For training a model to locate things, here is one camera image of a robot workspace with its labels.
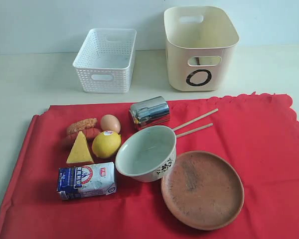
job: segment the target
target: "sausage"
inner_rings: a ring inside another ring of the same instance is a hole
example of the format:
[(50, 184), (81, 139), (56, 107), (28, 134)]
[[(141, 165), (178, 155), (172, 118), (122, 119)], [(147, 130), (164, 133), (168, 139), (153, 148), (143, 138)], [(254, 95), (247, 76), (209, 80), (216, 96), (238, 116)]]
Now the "sausage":
[(71, 124), (67, 129), (66, 129), (66, 134), (72, 134), (76, 133), (79, 131), (82, 131), (86, 128), (94, 128), (98, 120), (96, 118), (92, 119), (84, 119), (81, 121), (78, 121), (76, 123)]
[[(94, 138), (101, 132), (98, 128), (87, 128), (81, 131), (84, 133), (87, 141), (94, 140)], [(64, 139), (62, 139), (61, 145), (63, 147), (72, 147), (78, 134), (79, 132), (75, 132), (67, 135)]]

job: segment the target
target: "egg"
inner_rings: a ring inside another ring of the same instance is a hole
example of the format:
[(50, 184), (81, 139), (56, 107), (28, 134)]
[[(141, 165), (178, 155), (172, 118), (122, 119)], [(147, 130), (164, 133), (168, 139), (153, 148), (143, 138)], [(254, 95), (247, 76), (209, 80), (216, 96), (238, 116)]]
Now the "egg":
[(113, 115), (105, 115), (101, 118), (100, 121), (101, 129), (103, 131), (111, 130), (116, 133), (119, 133), (121, 130), (121, 124), (118, 118)]

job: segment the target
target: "yellow cheese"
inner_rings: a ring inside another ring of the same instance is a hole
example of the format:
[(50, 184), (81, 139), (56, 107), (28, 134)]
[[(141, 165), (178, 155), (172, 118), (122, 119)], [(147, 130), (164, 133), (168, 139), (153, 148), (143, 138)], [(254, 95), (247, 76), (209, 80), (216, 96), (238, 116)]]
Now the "yellow cheese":
[(93, 158), (90, 154), (86, 137), (82, 131), (76, 136), (75, 142), (69, 154), (68, 160), (66, 161), (70, 166), (74, 164), (94, 164)]

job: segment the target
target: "milk carton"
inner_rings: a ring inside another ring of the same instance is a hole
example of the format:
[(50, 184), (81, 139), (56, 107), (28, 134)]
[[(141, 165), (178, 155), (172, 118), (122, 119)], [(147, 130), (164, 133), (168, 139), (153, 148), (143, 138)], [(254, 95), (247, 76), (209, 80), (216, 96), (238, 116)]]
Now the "milk carton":
[(114, 163), (59, 168), (57, 192), (62, 200), (115, 193)]

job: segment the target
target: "plate rim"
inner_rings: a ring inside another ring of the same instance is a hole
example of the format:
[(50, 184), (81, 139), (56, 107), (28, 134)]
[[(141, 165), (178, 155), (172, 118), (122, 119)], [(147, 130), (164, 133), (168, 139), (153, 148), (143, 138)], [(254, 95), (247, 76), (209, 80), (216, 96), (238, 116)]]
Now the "plate rim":
[(214, 227), (200, 227), (198, 225), (194, 225), (194, 224), (191, 224), (191, 223), (188, 223), (188, 222), (185, 222), (184, 220), (180, 219), (179, 217), (177, 217), (174, 212), (169, 208), (168, 204), (166, 203), (166, 194), (165, 194), (165, 190), (163, 190), (163, 186), (165, 184), (165, 181), (167, 180), (167, 176), (172, 172), (173, 170), (173, 167), (169, 170), (169, 172), (167, 174), (165, 174), (162, 179), (161, 179), (161, 182), (160, 182), (160, 190), (161, 190), (161, 194), (163, 196), (163, 200), (164, 200), (164, 203), (165, 205), (167, 206), (168, 210), (173, 214), (174, 217), (176, 217), (179, 221), (181, 221), (182, 223), (184, 223), (185, 225), (189, 226), (189, 227), (192, 227), (192, 228), (195, 228), (195, 229), (199, 229), (199, 230), (204, 230), (204, 231), (211, 231), (211, 230), (215, 230), (215, 229), (219, 229), (219, 228), (222, 228), (222, 227), (225, 227), (229, 224), (231, 224), (236, 218), (237, 216), (239, 215), (239, 213), (241, 212), (242, 208), (243, 208), (243, 205), (244, 205), (244, 202), (245, 202), (245, 191), (244, 191), (244, 186), (243, 186), (243, 183), (241, 181), (241, 178), (239, 177), (238, 173), (236, 172), (236, 170), (234, 169), (234, 167), (228, 163), (225, 159), (223, 159), (222, 157), (214, 154), (214, 153), (211, 153), (211, 152), (208, 152), (208, 151), (203, 151), (203, 150), (193, 150), (193, 151), (187, 151), (187, 152), (184, 152), (180, 155), (178, 155), (176, 157), (176, 160), (175, 160), (175, 163), (177, 161), (177, 158), (183, 156), (183, 155), (186, 155), (186, 154), (191, 154), (191, 153), (203, 153), (203, 154), (209, 154), (209, 155), (212, 155), (216, 158), (218, 158), (219, 160), (223, 161), (227, 166), (229, 166), (231, 168), (231, 170), (234, 172), (234, 174), (236, 175), (236, 177), (238, 178), (238, 181), (239, 181), (239, 185), (240, 185), (240, 188), (241, 188), (241, 203), (239, 205), (239, 208), (238, 210), (235, 212), (235, 214), (228, 220), (226, 221), (225, 223), (223, 224), (220, 224), (220, 225), (216, 225)]

